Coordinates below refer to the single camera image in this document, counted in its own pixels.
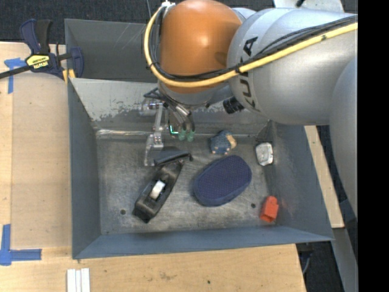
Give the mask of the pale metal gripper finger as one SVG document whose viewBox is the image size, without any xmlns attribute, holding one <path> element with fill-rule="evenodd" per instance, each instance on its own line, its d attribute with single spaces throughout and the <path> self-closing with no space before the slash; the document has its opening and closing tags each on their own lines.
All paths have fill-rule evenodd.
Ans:
<svg viewBox="0 0 389 292">
<path fill-rule="evenodd" d="M 144 166 L 154 166 L 154 159 L 163 148 L 162 133 L 151 133 L 146 140 Z"/>
</svg>

